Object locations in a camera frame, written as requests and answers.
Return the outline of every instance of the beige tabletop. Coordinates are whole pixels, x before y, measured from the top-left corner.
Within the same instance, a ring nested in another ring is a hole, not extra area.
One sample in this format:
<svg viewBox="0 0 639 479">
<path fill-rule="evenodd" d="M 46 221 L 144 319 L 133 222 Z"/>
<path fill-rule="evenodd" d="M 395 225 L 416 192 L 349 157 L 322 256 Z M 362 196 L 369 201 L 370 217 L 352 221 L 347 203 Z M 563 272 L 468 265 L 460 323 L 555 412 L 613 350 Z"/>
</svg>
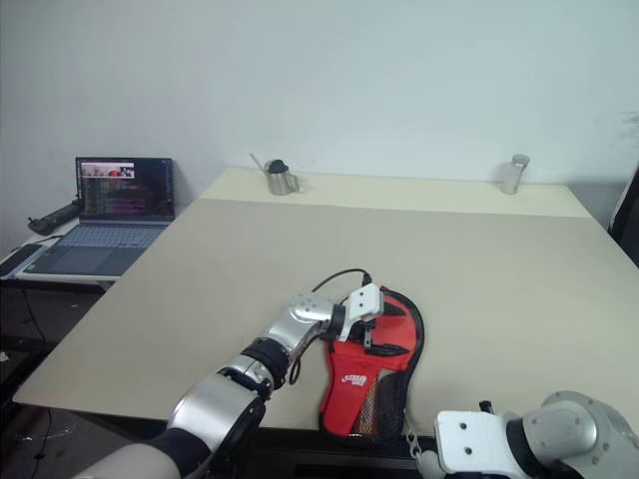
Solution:
<svg viewBox="0 0 639 479">
<path fill-rule="evenodd" d="M 639 428 L 639 270 L 565 187 L 523 186 L 509 197 L 460 182 L 304 176 L 303 184 L 304 193 L 277 198 L 259 172 L 226 171 L 15 399 L 165 419 L 291 296 L 359 266 L 424 316 L 408 399 L 419 431 L 430 432 L 441 409 L 491 399 L 498 411 L 524 412 L 561 389 L 608 402 Z M 357 281 L 346 276 L 322 292 L 337 299 Z M 321 349 L 307 351 L 295 386 L 274 394 L 263 425 L 317 427 Z"/>
</svg>

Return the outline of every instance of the floor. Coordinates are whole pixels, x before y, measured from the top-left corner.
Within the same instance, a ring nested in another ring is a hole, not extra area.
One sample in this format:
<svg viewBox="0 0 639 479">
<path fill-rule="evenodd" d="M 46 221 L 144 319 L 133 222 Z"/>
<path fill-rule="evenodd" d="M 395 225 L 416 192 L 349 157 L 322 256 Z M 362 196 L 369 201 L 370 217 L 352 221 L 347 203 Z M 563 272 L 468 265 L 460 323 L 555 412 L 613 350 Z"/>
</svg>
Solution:
<svg viewBox="0 0 639 479">
<path fill-rule="evenodd" d="M 61 340 L 100 298 L 100 294 L 27 290 L 29 304 L 48 341 Z M 22 291 L 0 288 L 0 332 L 37 339 Z M 2 363 L 9 367 L 11 358 Z M 46 448 L 39 461 L 37 477 L 68 479 L 101 457 L 130 441 L 84 420 L 69 411 L 51 410 L 48 428 L 46 409 L 24 407 L 2 424 L 0 476 L 11 479 L 33 477 L 35 456 L 47 428 Z"/>
</svg>

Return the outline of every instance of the red bag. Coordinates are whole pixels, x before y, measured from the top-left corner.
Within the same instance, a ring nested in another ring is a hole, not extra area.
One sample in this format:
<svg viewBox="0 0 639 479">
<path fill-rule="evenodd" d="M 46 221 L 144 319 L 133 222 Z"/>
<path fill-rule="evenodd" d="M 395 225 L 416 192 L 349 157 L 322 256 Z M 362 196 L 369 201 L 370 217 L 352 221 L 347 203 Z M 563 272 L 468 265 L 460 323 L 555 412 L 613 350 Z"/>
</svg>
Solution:
<svg viewBox="0 0 639 479">
<path fill-rule="evenodd" d="M 329 384 L 319 408 L 319 428 L 348 444 L 397 440 L 408 383 L 423 348 L 417 307 L 398 292 L 382 291 L 384 314 L 373 328 L 357 324 L 347 342 L 326 345 Z"/>
</svg>

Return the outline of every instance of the mesh pocket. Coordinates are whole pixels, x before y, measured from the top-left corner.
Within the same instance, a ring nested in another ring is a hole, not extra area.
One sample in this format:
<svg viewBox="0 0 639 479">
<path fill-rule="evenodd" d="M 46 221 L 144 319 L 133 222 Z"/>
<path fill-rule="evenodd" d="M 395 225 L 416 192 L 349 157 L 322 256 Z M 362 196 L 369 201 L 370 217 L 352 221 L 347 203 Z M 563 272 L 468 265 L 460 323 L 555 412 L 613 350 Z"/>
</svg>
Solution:
<svg viewBox="0 0 639 479">
<path fill-rule="evenodd" d="M 383 443 L 395 440 L 401 434 L 407 386 L 405 376 L 406 371 L 379 371 L 350 431 L 351 436 Z"/>
</svg>

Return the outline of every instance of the printed logo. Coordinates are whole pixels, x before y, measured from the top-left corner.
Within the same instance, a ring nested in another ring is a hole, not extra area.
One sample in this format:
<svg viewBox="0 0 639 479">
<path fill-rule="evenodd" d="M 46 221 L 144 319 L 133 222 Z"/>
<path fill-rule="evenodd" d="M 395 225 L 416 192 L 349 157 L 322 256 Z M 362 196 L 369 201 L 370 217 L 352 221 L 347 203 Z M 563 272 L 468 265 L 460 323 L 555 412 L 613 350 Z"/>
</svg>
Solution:
<svg viewBox="0 0 639 479">
<path fill-rule="evenodd" d="M 353 386 L 364 386 L 366 384 L 366 376 L 360 376 L 357 374 L 347 374 L 341 379 L 341 382 L 350 382 Z"/>
</svg>

